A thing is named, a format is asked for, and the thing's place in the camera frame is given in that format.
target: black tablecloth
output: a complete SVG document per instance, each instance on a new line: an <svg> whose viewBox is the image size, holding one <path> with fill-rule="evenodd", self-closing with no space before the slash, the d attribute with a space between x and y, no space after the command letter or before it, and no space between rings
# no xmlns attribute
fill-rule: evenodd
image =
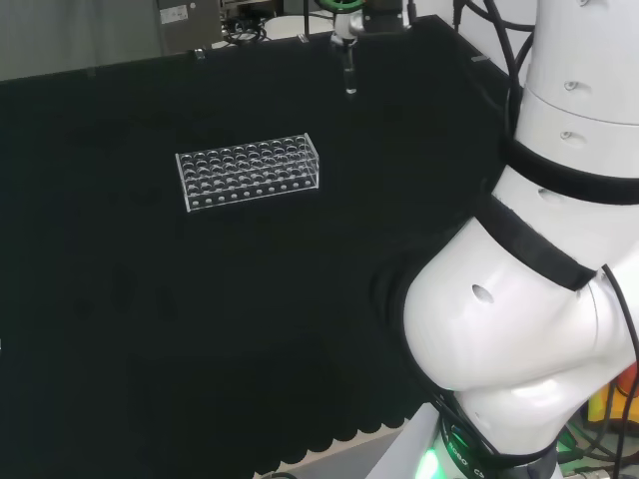
<svg viewBox="0 0 639 479"><path fill-rule="evenodd" d="M248 478L410 416L371 278L500 169L456 44L361 41L354 100L326 35L0 85L0 476ZM319 192L186 213L175 153L304 132Z"/></svg>

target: black cable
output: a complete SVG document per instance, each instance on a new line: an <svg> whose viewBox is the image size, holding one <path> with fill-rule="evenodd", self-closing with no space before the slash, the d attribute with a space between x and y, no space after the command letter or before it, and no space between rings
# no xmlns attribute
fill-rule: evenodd
<svg viewBox="0 0 639 479"><path fill-rule="evenodd" d="M621 306L623 317L626 320L626 326L628 327L628 332L630 333L632 347L635 350L635 357L637 362L639 362L639 338L637 337L637 331L635 329L635 324L632 321L632 314L630 313L630 309L628 308L628 303L626 302L626 298L623 294L623 291L621 290L621 286L619 285L617 278L613 274L608 264L604 264L603 272L605 272L606 276L608 276L610 285L617 295L617 300L619 301L619 305ZM639 387L639 374L636 374L634 380L632 381L632 387L628 392L628 398L626 399L626 404L623 408L623 414L621 415L621 431L619 432L619 441L617 442L617 453L615 456L615 467L613 469L612 479L619 479L621 460L623 458L623 443L626 438L626 428L628 426L630 406L632 405L632 399L635 397L635 393L637 392L637 387Z"/></svg>
<svg viewBox="0 0 639 479"><path fill-rule="evenodd" d="M506 66L508 68L508 80L510 87L508 89L508 95L506 97L506 107L504 109L504 124L505 133L507 137L512 136L515 126L517 125L517 117L519 115L519 106L521 104L521 86L519 85L519 73L517 72L517 65L515 56L512 53L512 45L510 45L510 39L508 38L508 32L503 24L503 20L499 15L497 6L494 0L484 0L486 10L492 17L492 24L497 32L497 38L503 51L504 59L506 60Z"/></svg>
<svg viewBox="0 0 639 479"><path fill-rule="evenodd" d="M320 15L319 13L310 13L310 17L324 18L325 20L333 20L333 17L329 17L328 15Z"/></svg>
<svg viewBox="0 0 639 479"><path fill-rule="evenodd" d="M492 15L490 13L489 9L486 8L486 10L488 10L487 12L482 10L481 7L479 7L472 0L461 0L461 1L464 3L464 6L468 7L468 9L471 12L473 12L476 15L480 16L484 20L487 20L489 22L493 22L492 18L490 18L490 17L494 17L494 15ZM519 24L519 23L508 22L506 20L503 20L503 25L508 30L515 30L517 32L533 32L535 30L535 26L534 25L522 25L522 24Z"/></svg>
<svg viewBox="0 0 639 479"><path fill-rule="evenodd" d="M579 459L582 459L584 456L590 457L592 459L603 460L603 461L614 460L614 454L612 453L612 451L604 447L601 444L601 441L606 435L606 432L608 430L608 425L610 424L610 416L612 415L612 396L614 394L615 387L616 387L615 381L612 381L608 385L608 402L606 403L606 411L604 413L603 422L601 424L599 432L597 433L597 436L594 439L590 437L581 428L579 428L579 426L577 426L576 424L568 423L575 431L577 431L577 433L580 436L582 436L584 439L586 439L589 442L589 445L585 449L579 449L577 447L571 451L560 452L559 454L557 454L557 462L559 464L565 464L567 462L577 461ZM593 454L593 451L595 449L599 449L600 451L602 451L604 454L607 454L607 455L604 456L604 455Z"/></svg>
<svg viewBox="0 0 639 479"><path fill-rule="evenodd" d="M245 45L252 45L264 40L271 40L267 37L267 30L264 27L264 22L255 18L242 18L234 17L225 21L225 28L227 34L224 36L224 40L229 45L237 45L239 47ZM236 36L252 35L251 38L235 38Z"/></svg>
<svg viewBox="0 0 639 479"><path fill-rule="evenodd" d="M523 67L523 62L526 60L528 53L530 53L530 49L532 48L532 42L535 39L535 32L532 32L526 38L526 41L523 42L521 46L521 50L517 54L517 58L515 58L515 67L517 68L517 73L521 72L521 67Z"/></svg>
<svg viewBox="0 0 639 479"><path fill-rule="evenodd" d="M302 0L304 3L304 36L310 40L311 36L311 28L309 26L309 1L310 0Z"/></svg>

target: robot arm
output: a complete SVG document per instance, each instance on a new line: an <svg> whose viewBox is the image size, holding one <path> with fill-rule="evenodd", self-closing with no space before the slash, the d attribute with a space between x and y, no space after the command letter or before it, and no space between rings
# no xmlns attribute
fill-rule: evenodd
<svg viewBox="0 0 639 479"><path fill-rule="evenodd" d="M334 38L351 48L361 15L337 15ZM639 317L637 18L635 0L539 0L507 166L405 297L415 361L511 464L552 459L566 421L635 361L600 269L614 266ZM445 475L483 478L443 432ZM552 461L540 479L561 477Z"/></svg>

